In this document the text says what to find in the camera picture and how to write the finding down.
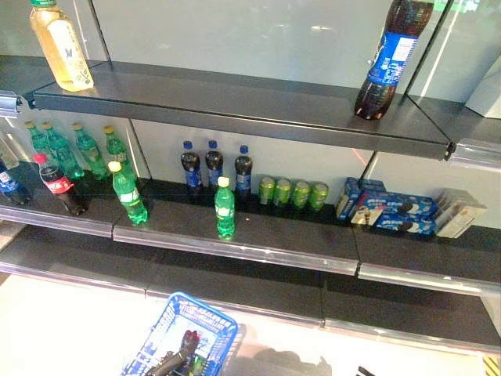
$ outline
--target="red bottle cap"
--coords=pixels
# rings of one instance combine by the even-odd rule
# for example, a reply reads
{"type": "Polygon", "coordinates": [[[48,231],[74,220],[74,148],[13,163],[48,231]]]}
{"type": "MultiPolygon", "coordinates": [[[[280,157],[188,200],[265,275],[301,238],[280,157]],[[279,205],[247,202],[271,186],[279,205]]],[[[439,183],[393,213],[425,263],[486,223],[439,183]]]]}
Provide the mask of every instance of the red bottle cap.
{"type": "Polygon", "coordinates": [[[35,154],[33,160],[38,164],[45,163],[47,161],[47,156],[43,153],[35,154]]]}

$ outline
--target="bottle cap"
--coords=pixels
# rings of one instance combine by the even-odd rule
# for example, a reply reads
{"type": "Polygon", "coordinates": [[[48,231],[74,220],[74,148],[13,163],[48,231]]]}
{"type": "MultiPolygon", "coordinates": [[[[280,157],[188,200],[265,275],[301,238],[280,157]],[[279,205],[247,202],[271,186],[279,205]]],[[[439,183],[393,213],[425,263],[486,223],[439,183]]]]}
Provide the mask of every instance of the bottle cap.
{"type": "Polygon", "coordinates": [[[226,188],[227,186],[229,186],[229,178],[227,178],[226,176],[219,176],[218,177],[218,185],[221,188],[226,188]]]}
{"type": "Polygon", "coordinates": [[[107,125],[106,127],[103,128],[103,132],[105,132],[107,135],[113,133],[113,127],[111,125],[107,125]]]}
{"type": "Polygon", "coordinates": [[[33,160],[38,164],[45,163],[47,161],[47,156],[43,153],[35,154],[33,160]]]}
{"type": "Polygon", "coordinates": [[[110,171],[112,172],[119,172],[121,169],[122,169],[122,165],[120,162],[117,162],[117,161],[111,161],[109,164],[108,164],[108,168],[110,169],[110,171]]]}

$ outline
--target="yellow bottle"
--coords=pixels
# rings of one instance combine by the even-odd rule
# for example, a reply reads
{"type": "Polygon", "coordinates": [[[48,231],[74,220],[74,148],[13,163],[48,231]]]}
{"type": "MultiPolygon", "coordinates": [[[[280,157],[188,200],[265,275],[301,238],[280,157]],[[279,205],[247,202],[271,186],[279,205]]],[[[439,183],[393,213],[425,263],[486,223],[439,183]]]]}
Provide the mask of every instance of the yellow bottle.
{"type": "Polygon", "coordinates": [[[59,86],[70,92],[93,87],[73,24],[56,0],[31,0],[31,4],[31,28],[59,86]]]}

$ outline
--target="dark soda bottle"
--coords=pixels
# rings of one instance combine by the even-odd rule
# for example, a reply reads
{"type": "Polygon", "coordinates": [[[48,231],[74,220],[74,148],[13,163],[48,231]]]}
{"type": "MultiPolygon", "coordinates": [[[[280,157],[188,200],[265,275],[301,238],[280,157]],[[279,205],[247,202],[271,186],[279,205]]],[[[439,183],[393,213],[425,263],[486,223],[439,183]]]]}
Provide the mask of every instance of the dark soda bottle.
{"type": "Polygon", "coordinates": [[[31,199],[30,193],[27,189],[7,172],[7,167],[1,159],[0,191],[9,201],[16,205],[24,205],[31,199]]]}
{"type": "Polygon", "coordinates": [[[355,115],[375,120],[386,114],[432,11],[431,0],[393,0],[373,65],[356,100],[355,115]]]}
{"type": "Polygon", "coordinates": [[[204,188],[200,177],[200,157],[197,153],[190,151],[193,148],[191,141],[185,141],[182,145],[186,150],[181,154],[182,167],[185,169],[186,187],[191,196],[198,196],[204,188]]]}
{"type": "Polygon", "coordinates": [[[242,145],[240,147],[240,155],[235,160],[236,169],[236,197],[240,201],[245,201],[251,195],[251,172],[252,159],[248,155],[249,147],[242,145]]]}
{"type": "Polygon", "coordinates": [[[38,163],[41,180],[63,202],[66,210],[73,215],[80,215],[87,211],[87,205],[78,196],[74,184],[60,171],[56,164],[49,161],[45,154],[35,154],[33,160],[38,163]]]}
{"type": "Polygon", "coordinates": [[[218,142],[215,140],[209,141],[209,151],[205,155],[205,162],[209,169],[209,190],[211,193],[216,193],[218,190],[218,179],[222,175],[222,154],[217,150],[218,142]]]}

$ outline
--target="metal shelf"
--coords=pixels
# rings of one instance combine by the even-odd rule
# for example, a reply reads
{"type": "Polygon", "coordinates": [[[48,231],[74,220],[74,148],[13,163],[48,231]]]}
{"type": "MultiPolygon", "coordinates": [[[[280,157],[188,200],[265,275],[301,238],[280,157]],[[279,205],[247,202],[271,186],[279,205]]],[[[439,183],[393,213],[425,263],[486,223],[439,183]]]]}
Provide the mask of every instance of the metal shelf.
{"type": "Polygon", "coordinates": [[[92,68],[95,88],[57,84],[37,108],[442,159],[449,140],[407,97],[379,121],[353,115],[358,89],[133,63],[92,68]]]}

